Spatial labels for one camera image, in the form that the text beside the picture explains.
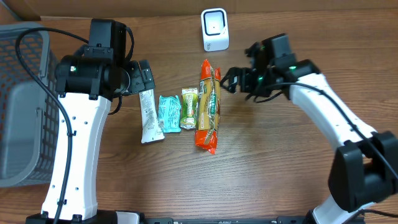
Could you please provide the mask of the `orange spaghetti packet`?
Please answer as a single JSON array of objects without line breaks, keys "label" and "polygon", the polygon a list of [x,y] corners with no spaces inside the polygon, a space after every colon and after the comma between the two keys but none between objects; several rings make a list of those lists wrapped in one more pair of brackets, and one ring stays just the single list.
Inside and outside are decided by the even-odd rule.
[{"label": "orange spaghetti packet", "polygon": [[218,143],[221,104],[220,68],[213,68],[208,59],[201,65],[198,91],[195,145],[215,154]]}]

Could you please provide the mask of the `teal tissue packet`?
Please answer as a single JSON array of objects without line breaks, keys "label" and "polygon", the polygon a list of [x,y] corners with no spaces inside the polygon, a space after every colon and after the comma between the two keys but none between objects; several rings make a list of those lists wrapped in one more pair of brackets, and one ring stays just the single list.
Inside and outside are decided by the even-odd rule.
[{"label": "teal tissue packet", "polygon": [[159,96],[158,119],[163,133],[179,133],[181,104],[179,97]]}]

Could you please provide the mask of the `green snack packet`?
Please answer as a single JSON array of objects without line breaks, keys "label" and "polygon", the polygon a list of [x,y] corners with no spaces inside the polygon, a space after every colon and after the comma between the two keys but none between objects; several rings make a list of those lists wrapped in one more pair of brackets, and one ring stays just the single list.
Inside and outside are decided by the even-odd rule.
[{"label": "green snack packet", "polygon": [[195,129],[197,124],[198,88],[182,89],[182,117],[180,127]]}]

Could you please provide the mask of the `white tube gold cap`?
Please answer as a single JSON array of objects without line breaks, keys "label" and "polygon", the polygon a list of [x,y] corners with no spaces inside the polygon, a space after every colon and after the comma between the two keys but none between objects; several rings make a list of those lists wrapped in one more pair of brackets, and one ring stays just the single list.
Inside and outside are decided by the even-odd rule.
[{"label": "white tube gold cap", "polygon": [[154,90],[146,90],[139,94],[142,116],[142,144],[160,141],[165,138],[155,109]]}]

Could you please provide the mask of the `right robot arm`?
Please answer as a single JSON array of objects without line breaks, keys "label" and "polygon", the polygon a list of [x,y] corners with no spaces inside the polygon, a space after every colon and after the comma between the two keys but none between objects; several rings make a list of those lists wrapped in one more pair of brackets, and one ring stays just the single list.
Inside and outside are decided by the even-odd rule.
[{"label": "right robot arm", "polygon": [[249,68],[230,68],[221,80],[228,92],[265,103],[284,95],[302,109],[334,152],[330,196],[310,210],[303,223],[352,223],[372,206],[397,193],[397,138],[359,119],[332,90],[309,59],[297,60],[286,34],[246,49]]}]

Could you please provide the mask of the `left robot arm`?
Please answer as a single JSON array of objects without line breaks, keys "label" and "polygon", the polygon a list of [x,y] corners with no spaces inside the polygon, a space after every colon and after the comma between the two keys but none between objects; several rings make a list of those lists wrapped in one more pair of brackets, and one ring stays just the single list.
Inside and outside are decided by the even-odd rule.
[{"label": "left robot arm", "polygon": [[58,138],[52,178],[40,213],[27,223],[144,222],[139,212],[100,210],[96,171],[101,136],[115,98],[155,87],[149,63],[133,61],[131,29],[111,19],[93,19],[90,35],[55,69],[55,89],[48,92],[59,108]]}]

